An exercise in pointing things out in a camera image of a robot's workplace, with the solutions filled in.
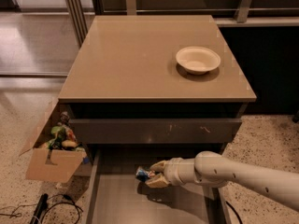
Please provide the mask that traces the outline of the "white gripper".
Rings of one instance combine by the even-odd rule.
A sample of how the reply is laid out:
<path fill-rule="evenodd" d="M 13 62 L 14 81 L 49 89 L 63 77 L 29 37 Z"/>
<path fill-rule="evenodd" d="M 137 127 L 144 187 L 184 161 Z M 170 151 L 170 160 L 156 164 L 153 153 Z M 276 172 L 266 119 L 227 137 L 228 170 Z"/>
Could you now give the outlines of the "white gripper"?
<path fill-rule="evenodd" d="M 169 161 L 158 161 L 151 165 L 151 171 L 164 173 L 150 178 L 145 184 L 152 189 L 161 189 L 169 186 L 183 186 L 194 183 L 194 159 L 173 158 Z"/>

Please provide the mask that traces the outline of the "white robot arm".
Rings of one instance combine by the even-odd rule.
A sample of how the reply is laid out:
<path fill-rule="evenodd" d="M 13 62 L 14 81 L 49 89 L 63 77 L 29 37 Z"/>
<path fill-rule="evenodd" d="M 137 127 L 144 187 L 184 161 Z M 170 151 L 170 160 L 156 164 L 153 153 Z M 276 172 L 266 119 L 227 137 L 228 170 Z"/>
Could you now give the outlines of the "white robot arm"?
<path fill-rule="evenodd" d="M 172 158 L 151 165 L 157 175 L 146 181 L 150 188 L 193 183 L 213 188 L 228 181 L 299 211 L 299 174 L 229 160 L 218 153 L 202 151 L 193 159 Z"/>

